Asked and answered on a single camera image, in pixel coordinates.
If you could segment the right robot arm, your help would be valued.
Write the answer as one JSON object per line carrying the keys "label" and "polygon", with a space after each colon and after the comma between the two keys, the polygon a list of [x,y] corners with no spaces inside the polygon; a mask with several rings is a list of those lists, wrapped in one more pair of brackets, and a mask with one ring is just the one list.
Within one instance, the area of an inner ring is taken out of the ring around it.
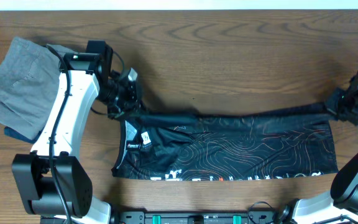
{"label": "right robot arm", "polygon": [[[358,125],[358,71],[326,107],[338,120]],[[336,174],[330,191],[286,205],[274,223],[358,223],[358,153]]]}

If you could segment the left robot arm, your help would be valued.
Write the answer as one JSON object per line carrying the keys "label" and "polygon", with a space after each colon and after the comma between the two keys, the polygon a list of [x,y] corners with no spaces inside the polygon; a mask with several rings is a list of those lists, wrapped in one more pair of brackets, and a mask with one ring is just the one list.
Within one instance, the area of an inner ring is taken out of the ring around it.
{"label": "left robot arm", "polygon": [[59,87],[52,110],[28,154],[16,154],[12,173],[25,211],[43,223],[118,223],[112,206],[93,196],[79,161],[86,121],[94,101],[109,119],[124,120],[142,109],[137,74],[112,70],[117,53],[103,40],[84,53],[59,56]]}

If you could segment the black patterned sports jersey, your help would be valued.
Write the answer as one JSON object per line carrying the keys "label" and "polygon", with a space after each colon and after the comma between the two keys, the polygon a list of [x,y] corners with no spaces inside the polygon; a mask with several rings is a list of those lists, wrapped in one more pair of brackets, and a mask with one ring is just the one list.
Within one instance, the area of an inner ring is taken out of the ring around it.
{"label": "black patterned sports jersey", "polygon": [[245,116],[143,111],[120,123],[112,175],[234,181],[335,174],[330,120],[320,103]]}

